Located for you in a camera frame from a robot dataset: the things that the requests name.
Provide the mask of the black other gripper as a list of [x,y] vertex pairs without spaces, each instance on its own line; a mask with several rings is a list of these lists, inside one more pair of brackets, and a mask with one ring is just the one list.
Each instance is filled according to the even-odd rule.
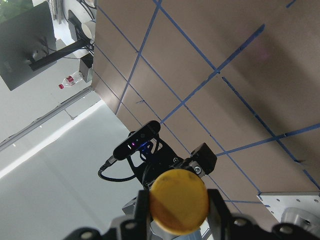
[[[212,173],[217,163],[217,156],[206,143],[191,152],[185,159],[179,157],[174,150],[159,136],[155,142],[148,141],[139,150],[142,163],[135,166],[129,156],[127,161],[134,177],[144,189],[150,189],[156,178],[164,172],[183,169],[196,174],[199,178]],[[209,212],[208,225],[214,240],[231,239],[232,215],[217,189],[208,189]],[[150,191],[140,190],[136,197],[134,219],[145,227],[150,226]]]

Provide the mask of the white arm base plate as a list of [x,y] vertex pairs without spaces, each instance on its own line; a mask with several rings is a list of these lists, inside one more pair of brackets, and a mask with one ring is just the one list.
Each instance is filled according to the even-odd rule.
[[280,223],[288,208],[296,208],[320,217],[320,192],[262,192],[257,195],[262,204]]

